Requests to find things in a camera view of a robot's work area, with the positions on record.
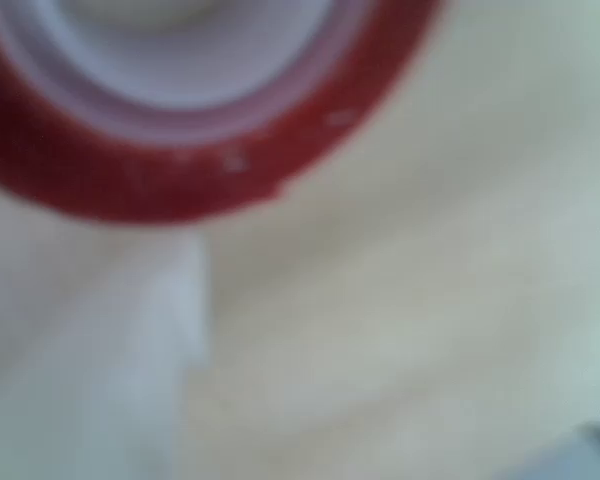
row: blurry object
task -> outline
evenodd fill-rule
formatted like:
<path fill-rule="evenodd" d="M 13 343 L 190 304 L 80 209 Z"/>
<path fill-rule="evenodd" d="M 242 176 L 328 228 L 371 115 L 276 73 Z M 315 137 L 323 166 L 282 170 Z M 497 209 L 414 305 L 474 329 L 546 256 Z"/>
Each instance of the blurry object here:
<path fill-rule="evenodd" d="M 600 423 L 590 425 L 510 480 L 600 480 Z"/>
<path fill-rule="evenodd" d="M 0 0 L 0 185 L 136 223 L 274 198 L 369 115 L 437 4 L 241 0 L 138 36 Z"/>

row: white circular insert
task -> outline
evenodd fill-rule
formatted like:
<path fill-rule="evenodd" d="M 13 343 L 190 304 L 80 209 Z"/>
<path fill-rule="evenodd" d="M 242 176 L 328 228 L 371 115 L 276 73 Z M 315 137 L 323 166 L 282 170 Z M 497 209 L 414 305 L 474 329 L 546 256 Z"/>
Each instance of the white circular insert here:
<path fill-rule="evenodd" d="M 331 0 L 225 0 L 185 28 L 142 35 L 33 0 L 66 60 L 102 88 L 162 109 L 210 108 L 282 72 L 319 31 Z"/>
<path fill-rule="evenodd" d="M 156 31 L 182 25 L 223 0 L 63 0 L 96 21 L 138 30 Z"/>
<path fill-rule="evenodd" d="M 72 57 L 72 48 L 59 42 L 58 31 L 54 31 L 52 35 L 51 27 L 59 25 L 60 32 L 63 29 L 71 30 L 71 22 L 76 22 L 81 28 L 88 30 L 99 31 L 102 27 L 88 25 L 80 18 L 70 19 L 66 16 L 67 13 L 59 8 L 58 1 L 60 0 L 0 0 L 0 51 L 4 57 L 29 87 L 77 122 L 122 141 L 160 148 L 209 145 L 231 140 L 254 130 L 266 129 L 271 121 L 309 98 L 312 92 L 329 78 L 338 68 L 339 60 L 347 58 L 347 52 L 355 44 L 377 6 L 377 0 L 222 0 L 222 8 L 214 10 L 213 15 L 209 17 L 205 16 L 205 21 L 199 22 L 191 31 L 134 36 L 103 29 L 106 36 L 96 37 L 95 47 L 88 42 L 79 44 L 87 50 L 98 50 L 96 47 L 106 50 L 107 39 L 115 39 L 116 35 L 121 35 L 125 39 L 121 42 L 123 45 L 173 42 L 178 47 L 178 38 L 190 39 L 195 35 L 192 32 L 196 32 L 200 27 L 203 31 L 215 31 L 218 36 L 228 32 L 231 38 L 233 31 L 238 32 L 242 38 L 252 37 L 254 43 L 251 45 L 229 42 L 231 48 L 227 47 L 228 51 L 237 49 L 250 53 L 243 57 L 235 53 L 236 57 L 230 59 L 231 61 L 223 57 L 205 55 L 201 46 L 193 48 L 199 52 L 201 59 L 210 63 L 215 77 L 204 71 L 197 72 L 189 64 L 179 65 L 174 62 L 173 54 L 163 54 L 169 57 L 163 59 L 169 68 L 155 71 L 156 66 L 151 64 L 150 59 L 157 56 L 161 61 L 159 51 L 154 52 L 154 56 L 147 56 L 143 49 L 132 49 L 128 50 L 131 58 L 121 58 L 123 65 L 130 62 L 138 71 L 148 70 L 148 78 L 153 79 L 158 84 L 156 86 L 168 83 L 183 88 L 191 87 L 180 82 L 178 77 L 182 71 L 189 70 L 193 72 L 190 79 L 205 80 L 208 88 L 203 89 L 198 83 L 197 90 L 193 93 L 201 95 L 207 92 L 207 95 L 202 102 L 194 102 L 192 107 L 187 108 L 182 102 L 167 103 L 171 106 L 165 107 L 165 103 L 155 101 L 155 92 L 147 99 L 144 94 L 130 96 L 129 90 L 119 92 L 113 88 L 115 85 L 112 87 L 105 81 L 110 80 L 108 75 L 123 80 L 130 77 L 128 69 L 122 69 L 114 61 L 116 55 L 94 55 L 96 64 L 109 62 L 112 71 L 100 72 L 104 74 L 102 78 L 89 74 L 89 70 L 84 68 L 83 58 Z M 247 3 L 254 7 L 260 6 L 260 10 L 257 11 L 265 19 L 264 23 L 270 24 L 271 28 L 261 29 L 263 20 L 256 18 L 255 13 L 254 16 L 237 14 Z M 303 10 L 309 3 L 321 8 Z M 314 19 L 319 18 L 315 16 L 317 11 L 323 12 L 323 21 L 304 24 L 305 27 L 311 25 L 315 34 L 309 35 L 305 28 L 304 35 L 299 35 L 303 33 L 302 30 L 290 27 L 297 24 L 292 17 L 297 17 L 301 11 L 305 12 L 305 16 L 313 12 Z M 232 19 L 235 28 L 216 31 L 213 25 L 218 23 L 209 23 L 210 18 L 215 18 L 213 21 L 230 27 L 231 22 L 226 22 Z M 280 25 L 271 24 L 272 18 L 284 19 L 284 22 L 281 21 Z M 295 31 L 295 36 L 302 39 L 304 44 L 292 42 L 291 45 L 295 43 L 295 48 L 291 51 L 287 49 L 286 53 L 290 54 L 290 58 L 285 61 L 284 55 L 281 55 L 284 51 L 278 49 L 280 45 L 276 43 L 279 40 L 276 35 L 282 32 L 281 38 L 286 38 L 284 33 L 287 30 Z M 76 32 L 68 33 L 70 36 L 77 35 Z M 204 32 L 198 34 L 201 37 L 205 36 Z M 218 45 L 226 46 L 226 43 L 218 38 Z M 136 80 L 136 86 L 147 86 L 146 78 L 130 79 Z M 250 80 L 251 87 L 245 87 L 244 79 Z M 224 90 L 218 90 L 218 87 L 223 87 Z M 213 91 L 225 92 L 224 97 L 216 97 L 216 102 L 219 103 L 210 102 L 209 92 Z M 224 103 L 219 101 L 219 98 L 224 99 Z"/>

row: red ring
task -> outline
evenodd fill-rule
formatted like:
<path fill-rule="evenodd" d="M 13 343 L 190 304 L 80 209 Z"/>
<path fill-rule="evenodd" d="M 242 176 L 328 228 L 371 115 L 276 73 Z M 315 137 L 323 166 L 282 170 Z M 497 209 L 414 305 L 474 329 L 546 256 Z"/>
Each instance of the red ring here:
<path fill-rule="evenodd" d="M 175 149 L 125 144 L 73 121 L 31 91 L 0 54 L 0 185 L 67 214 L 144 224 L 198 220 L 275 197 L 373 110 L 439 3 L 379 0 L 328 80 L 266 135 L 198 147 L 179 160 Z M 234 151 L 250 159 L 248 169 L 227 168 L 226 154 Z"/>

